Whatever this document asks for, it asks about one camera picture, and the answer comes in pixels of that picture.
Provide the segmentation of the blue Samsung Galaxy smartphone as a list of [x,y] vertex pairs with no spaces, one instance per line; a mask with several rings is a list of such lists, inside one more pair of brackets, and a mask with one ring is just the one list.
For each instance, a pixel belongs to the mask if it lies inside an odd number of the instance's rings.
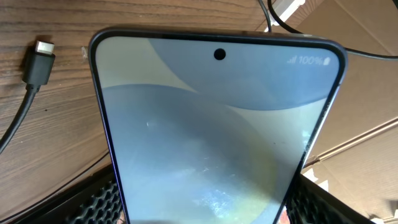
[[88,58],[128,223],[275,223],[347,66],[310,35],[138,27]]

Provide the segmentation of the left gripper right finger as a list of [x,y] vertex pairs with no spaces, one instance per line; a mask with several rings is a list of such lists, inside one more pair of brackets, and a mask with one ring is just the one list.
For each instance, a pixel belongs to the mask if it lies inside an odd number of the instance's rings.
[[293,183],[285,206],[292,224],[373,224],[303,175]]

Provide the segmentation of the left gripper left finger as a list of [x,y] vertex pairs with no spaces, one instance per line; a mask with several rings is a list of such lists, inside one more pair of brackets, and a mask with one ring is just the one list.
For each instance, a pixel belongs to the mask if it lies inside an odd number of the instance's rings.
[[122,212],[113,168],[106,166],[9,223],[116,223]]

